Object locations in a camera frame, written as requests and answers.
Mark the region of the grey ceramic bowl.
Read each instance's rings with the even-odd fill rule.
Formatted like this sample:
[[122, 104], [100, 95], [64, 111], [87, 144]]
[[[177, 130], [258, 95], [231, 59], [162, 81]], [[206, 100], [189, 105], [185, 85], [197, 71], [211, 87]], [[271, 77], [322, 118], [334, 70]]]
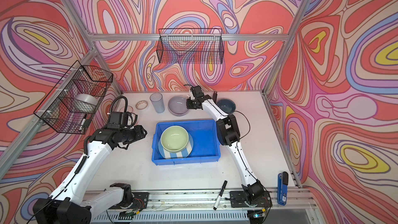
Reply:
[[173, 96], [168, 102], [168, 110], [174, 116], [183, 116], [188, 113], [187, 98], [183, 96]]

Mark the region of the blue plastic bin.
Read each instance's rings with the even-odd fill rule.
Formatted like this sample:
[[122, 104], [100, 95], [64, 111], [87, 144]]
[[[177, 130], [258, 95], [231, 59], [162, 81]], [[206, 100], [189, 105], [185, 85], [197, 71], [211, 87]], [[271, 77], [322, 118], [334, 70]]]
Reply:
[[[189, 143], [181, 152], [171, 153], [161, 145], [161, 135], [175, 125], [187, 130]], [[213, 120], [159, 122], [153, 135], [151, 160], [157, 166], [217, 162], [221, 156], [219, 146]]]

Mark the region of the dark teal bowl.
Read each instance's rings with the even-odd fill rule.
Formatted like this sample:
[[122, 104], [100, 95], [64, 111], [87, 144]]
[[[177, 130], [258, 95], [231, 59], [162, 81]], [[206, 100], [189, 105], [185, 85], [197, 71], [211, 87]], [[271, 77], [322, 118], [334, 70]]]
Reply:
[[217, 106], [225, 113], [232, 114], [236, 110], [236, 104], [230, 99], [220, 99]]

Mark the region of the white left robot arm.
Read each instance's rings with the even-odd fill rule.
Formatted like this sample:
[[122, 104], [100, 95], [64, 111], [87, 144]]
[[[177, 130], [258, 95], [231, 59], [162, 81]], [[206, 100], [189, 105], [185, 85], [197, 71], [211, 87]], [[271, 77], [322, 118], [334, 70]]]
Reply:
[[71, 172], [50, 196], [34, 204], [33, 217], [39, 224], [89, 224], [110, 207], [128, 208], [134, 203], [131, 186], [124, 183], [114, 183], [88, 201], [84, 195], [115, 148], [127, 150], [146, 137], [147, 131], [137, 125], [137, 119], [137, 114], [127, 111], [112, 112], [106, 124], [85, 139], [84, 153]]

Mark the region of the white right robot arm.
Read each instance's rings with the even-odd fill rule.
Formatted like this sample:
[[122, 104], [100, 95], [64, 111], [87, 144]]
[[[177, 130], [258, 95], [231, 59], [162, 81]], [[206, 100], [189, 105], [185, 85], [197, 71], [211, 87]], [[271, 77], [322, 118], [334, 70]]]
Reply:
[[254, 205], [264, 196], [265, 187], [257, 179], [245, 157], [236, 117], [217, 106], [212, 97], [205, 94], [200, 86], [190, 84], [187, 86], [190, 94], [186, 100], [187, 109], [203, 110], [216, 122], [219, 143], [228, 149], [240, 173], [245, 201], [249, 205]]

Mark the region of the light green bowl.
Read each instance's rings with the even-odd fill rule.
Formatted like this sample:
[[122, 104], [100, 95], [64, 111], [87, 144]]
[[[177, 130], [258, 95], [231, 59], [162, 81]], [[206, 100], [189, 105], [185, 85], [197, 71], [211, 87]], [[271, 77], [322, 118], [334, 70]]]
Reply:
[[174, 125], [162, 132], [160, 142], [167, 151], [178, 152], [187, 146], [189, 134], [185, 128]]

